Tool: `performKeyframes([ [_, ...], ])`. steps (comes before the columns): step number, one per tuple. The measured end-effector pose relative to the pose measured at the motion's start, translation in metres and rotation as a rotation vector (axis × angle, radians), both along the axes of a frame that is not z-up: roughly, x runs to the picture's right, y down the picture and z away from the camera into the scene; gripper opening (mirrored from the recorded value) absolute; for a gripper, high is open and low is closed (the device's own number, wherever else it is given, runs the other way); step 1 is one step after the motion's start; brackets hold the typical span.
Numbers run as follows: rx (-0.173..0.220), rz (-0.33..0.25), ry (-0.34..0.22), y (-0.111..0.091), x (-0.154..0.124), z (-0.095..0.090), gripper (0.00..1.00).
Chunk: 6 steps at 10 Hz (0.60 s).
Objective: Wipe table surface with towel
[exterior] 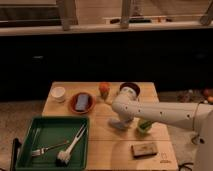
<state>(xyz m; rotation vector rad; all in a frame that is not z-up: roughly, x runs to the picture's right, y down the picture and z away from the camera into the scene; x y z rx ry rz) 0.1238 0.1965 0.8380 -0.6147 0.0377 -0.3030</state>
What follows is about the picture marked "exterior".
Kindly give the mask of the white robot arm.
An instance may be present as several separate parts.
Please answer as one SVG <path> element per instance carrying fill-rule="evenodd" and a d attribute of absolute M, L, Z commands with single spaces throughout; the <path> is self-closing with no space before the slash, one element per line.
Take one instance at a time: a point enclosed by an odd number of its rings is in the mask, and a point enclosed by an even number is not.
<path fill-rule="evenodd" d="M 195 131 L 199 142 L 193 171 L 213 171 L 213 105 L 203 103 L 138 102 L 126 93 L 112 101 L 112 110 L 120 116 L 172 125 Z"/>

